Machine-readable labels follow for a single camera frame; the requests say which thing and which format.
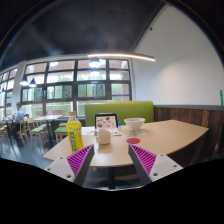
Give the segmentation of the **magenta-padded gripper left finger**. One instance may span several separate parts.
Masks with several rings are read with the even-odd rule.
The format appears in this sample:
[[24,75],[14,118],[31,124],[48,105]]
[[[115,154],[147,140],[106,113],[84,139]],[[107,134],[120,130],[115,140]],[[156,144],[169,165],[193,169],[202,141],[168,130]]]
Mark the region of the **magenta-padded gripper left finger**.
[[93,156],[94,145],[91,144],[68,157],[56,159],[46,168],[46,171],[82,186]]

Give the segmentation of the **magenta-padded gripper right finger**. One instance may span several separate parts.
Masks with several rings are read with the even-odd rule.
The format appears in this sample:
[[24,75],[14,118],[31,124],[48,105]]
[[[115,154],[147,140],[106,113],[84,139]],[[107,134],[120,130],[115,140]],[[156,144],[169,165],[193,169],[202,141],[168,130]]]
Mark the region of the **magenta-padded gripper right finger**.
[[157,181],[182,167],[165,154],[155,155],[139,146],[130,144],[128,153],[143,185]]

